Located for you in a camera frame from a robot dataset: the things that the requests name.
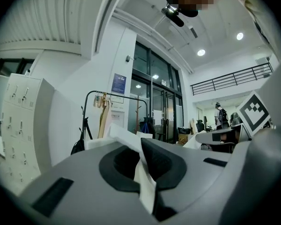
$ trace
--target glass door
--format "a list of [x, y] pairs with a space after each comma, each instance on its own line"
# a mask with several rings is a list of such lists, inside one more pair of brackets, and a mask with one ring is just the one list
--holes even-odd
[[174, 143], [174, 94], [154, 86], [152, 95], [155, 139]]

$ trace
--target round recessed light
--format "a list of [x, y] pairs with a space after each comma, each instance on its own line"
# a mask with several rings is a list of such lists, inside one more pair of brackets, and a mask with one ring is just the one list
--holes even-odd
[[244, 34], [242, 32], [238, 33], [236, 36], [237, 40], [242, 40], [243, 37], [244, 37]]
[[205, 54], [205, 50], [201, 49], [198, 51], [198, 56], [203, 56]]

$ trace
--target black trash bag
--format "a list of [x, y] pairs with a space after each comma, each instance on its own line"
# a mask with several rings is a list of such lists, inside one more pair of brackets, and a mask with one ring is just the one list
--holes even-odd
[[178, 127], [178, 132], [180, 134], [190, 134], [191, 133], [191, 129], [190, 128]]
[[77, 152], [84, 151], [84, 140], [83, 140], [83, 133], [81, 133], [80, 139], [77, 143], [75, 143], [74, 147], [72, 148], [71, 155]]

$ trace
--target blue poster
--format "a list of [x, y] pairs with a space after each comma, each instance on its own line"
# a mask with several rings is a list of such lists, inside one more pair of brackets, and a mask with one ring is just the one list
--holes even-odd
[[111, 91], [125, 94], [125, 86], [126, 86], [126, 77], [115, 73], [113, 77]]

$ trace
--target balcony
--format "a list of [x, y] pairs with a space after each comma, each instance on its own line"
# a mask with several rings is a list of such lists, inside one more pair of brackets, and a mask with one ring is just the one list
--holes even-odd
[[191, 85], [192, 94], [198, 95], [205, 92], [212, 92], [223, 88], [238, 86], [242, 83], [248, 83], [259, 79], [267, 78], [273, 73], [271, 64], [264, 63], [234, 73], [226, 74], [220, 77], [209, 79]]

